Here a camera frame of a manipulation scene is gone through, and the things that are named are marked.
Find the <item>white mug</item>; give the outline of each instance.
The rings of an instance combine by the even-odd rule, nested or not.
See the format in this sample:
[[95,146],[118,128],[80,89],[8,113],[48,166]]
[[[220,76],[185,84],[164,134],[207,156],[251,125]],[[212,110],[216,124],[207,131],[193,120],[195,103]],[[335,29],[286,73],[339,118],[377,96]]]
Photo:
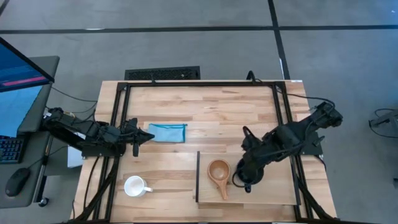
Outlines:
[[153,192],[154,189],[147,187],[147,182],[141,177],[132,176],[124,183],[124,191],[130,197],[141,197],[146,192]]

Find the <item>monitor screen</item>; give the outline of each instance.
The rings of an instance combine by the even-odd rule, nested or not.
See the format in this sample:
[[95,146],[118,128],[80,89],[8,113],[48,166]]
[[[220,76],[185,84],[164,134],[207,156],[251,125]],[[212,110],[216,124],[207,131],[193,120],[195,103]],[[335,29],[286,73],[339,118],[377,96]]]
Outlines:
[[0,92],[53,82],[53,78],[0,38]]

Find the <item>wooden table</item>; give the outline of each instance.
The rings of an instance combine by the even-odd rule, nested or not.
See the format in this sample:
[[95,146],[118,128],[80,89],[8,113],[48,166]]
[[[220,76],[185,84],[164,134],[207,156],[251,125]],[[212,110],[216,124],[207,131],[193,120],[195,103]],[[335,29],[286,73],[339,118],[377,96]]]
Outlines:
[[[110,122],[117,83],[103,82],[96,109],[98,121]],[[286,86],[288,93],[305,95],[302,82],[286,81]],[[122,93],[118,119],[123,99]],[[289,101],[294,120],[301,120],[310,114],[306,99],[289,96]],[[280,103],[284,113],[283,101],[280,100]],[[248,126],[258,137],[276,127],[277,118],[270,88],[134,87],[129,98],[127,119],[133,117],[138,118],[139,126],[143,129],[149,123],[187,123],[187,140],[184,144],[147,142],[140,147],[139,157],[132,156],[132,148],[128,145],[119,164],[111,222],[295,220],[291,205],[195,203],[197,151],[241,152],[240,145],[244,138],[242,126]],[[94,160],[95,158],[89,158],[83,164],[75,197],[76,214],[83,210],[83,198]],[[313,156],[302,156],[302,160],[309,191],[325,211],[335,217],[336,212],[322,163]],[[101,164],[102,158],[91,179],[88,202],[98,188]],[[132,175],[146,179],[148,185],[154,188],[154,193],[145,194],[141,198],[128,197],[124,193],[123,185]],[[106,192],[100,218],[104,217],[107,196]]]

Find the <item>wooden cutting board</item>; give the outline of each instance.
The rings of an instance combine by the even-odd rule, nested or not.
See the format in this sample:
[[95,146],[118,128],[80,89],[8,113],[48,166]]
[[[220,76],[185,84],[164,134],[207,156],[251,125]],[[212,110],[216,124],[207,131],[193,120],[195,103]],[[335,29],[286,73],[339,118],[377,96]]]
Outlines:
[[[248,194],[243,188],[234,186],[231,181],[236,164],[242,158],[242,153],[199,153],[198,156],[200,157],[197,191],[199,203],[297,204],[289,158],[266,165],[264,177],[258,184],[252,186],[252,191]],[[207,173],[209,163],[215,159],[224,159],[231,167],[227,185],[227,200],[221,198],[220,190]],[[235,180],[237,184],[242,184],[237,177]]]

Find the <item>caster wheel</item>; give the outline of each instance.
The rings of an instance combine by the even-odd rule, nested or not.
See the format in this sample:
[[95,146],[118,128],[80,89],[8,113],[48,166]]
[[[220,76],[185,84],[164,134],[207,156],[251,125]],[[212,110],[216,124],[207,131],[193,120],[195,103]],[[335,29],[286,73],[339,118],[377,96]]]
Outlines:
[[44,207],[49,203],[50,199],[48,198],[43,198],[40,202],[39,202],[39,207]]

